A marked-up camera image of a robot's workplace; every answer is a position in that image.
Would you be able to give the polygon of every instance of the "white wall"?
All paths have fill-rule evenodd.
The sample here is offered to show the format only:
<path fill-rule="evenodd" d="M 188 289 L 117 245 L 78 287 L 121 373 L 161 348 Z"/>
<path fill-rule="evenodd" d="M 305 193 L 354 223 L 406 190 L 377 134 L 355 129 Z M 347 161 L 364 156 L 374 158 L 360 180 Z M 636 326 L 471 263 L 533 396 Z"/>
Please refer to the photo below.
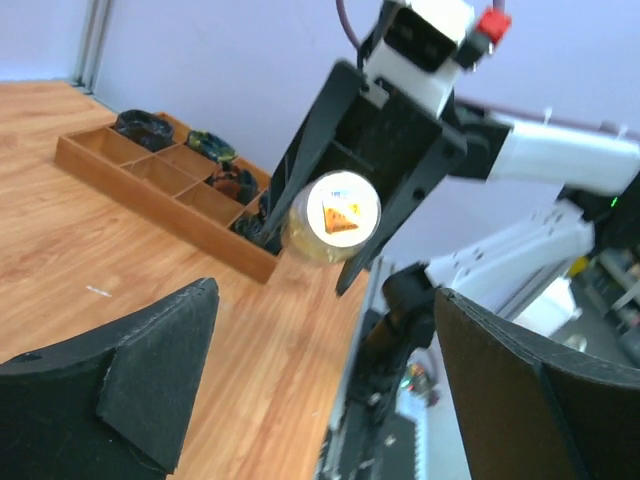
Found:
<path fill-rule="evenodd" d="M 88 0 L 1 0 L 0 81 L 67 79 Z"/>
<path fill-rule="evenodd" d="M 640 67 L 622 53 L 625 46 L 633 50 L 640 30 L 619 15 L 629 5 L 624 2 L 577 8 L 569 0 L 507 0 L 512 31 L 458 93 L 640 127 L 630 81 Z M 482 10 L 488 1 L 472 3 Z M 354 30 L 364 36 L 379 2 L 346 4 Z M 168 0 L 114 0 L 96 95 L 116 110 L 169 111 L 272 170 L 340 57 L 355 54 L 333 1 L 190 0 L 175 8 Z M 558 191 L 527 182 L 447 180 L 385 254 L 406 264 L 451 252 L 516 222 Z M 516 287 L 496 288 L 495 302 Z"/>

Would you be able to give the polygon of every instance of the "wooden box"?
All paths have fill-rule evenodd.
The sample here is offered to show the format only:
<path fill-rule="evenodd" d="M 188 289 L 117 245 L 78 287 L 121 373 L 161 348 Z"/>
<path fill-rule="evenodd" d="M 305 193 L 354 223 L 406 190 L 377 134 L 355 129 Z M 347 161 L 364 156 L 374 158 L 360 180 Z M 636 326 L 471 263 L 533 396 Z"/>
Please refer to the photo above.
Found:
<path fill-rule="evenodd" d="M 191 130 L 165 113 L 174 127 L 175 144 L 156 153 L 118 134 L 111 127 L 63 135 L 55 164 L 127 208 L 190 242 L 259 283 L 266 283 L 278 257 L 231 230 L 241 215 L 258 212 L 269 175 L 243 158 L 236 164 L 255 176 L 259 193 L 242 205 L 204 180 L 219 168 L 184 145 Z"/>

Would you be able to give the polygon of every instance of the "white mark on table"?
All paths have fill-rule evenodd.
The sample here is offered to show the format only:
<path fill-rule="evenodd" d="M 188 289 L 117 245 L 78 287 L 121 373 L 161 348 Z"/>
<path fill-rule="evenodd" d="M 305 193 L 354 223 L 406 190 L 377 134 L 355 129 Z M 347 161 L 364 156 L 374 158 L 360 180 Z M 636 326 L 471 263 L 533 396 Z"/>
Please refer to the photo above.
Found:
<path fill-rule="evenodd" d="M 87 285 L 87 290 L 90 290 L 98 295 L 102 295 L 103 297 L 110 297 L 111 294 L 109 292 L 105 292 L 104 290 L 100 290 L 99 288 L 92 287 L 91 285 Z"/>

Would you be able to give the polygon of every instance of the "gray floor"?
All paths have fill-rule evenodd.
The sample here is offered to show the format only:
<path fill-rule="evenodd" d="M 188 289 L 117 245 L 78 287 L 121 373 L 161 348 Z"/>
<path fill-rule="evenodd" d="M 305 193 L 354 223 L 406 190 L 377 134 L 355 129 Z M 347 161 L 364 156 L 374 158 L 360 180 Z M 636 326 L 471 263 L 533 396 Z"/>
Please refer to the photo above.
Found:
<path fill-rule="evenodd" d="M 563 343 L 573 334 L 584 335 L 587 339 L 587 353 L 590 355 L 633 367 L 618 345 L 619 335 L 615 327 L 602 318 L 579 285 L 572 285 L 571 290 L 576 304 L 582 309 L 582 316 L 565 324 L 551 338 Z"/>

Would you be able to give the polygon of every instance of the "orange triangle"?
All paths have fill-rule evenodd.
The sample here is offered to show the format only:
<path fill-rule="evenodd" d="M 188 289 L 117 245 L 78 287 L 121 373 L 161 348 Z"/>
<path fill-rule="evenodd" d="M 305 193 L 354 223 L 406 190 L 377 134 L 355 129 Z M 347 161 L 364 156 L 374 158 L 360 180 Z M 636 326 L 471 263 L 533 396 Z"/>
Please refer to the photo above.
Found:
<path fill-rule="evenodd" d="M 345 214 L 333 207 L 324 207 L 324 227 L 329 235 L 360 228 L 357 223 L 351 222 Z"/>

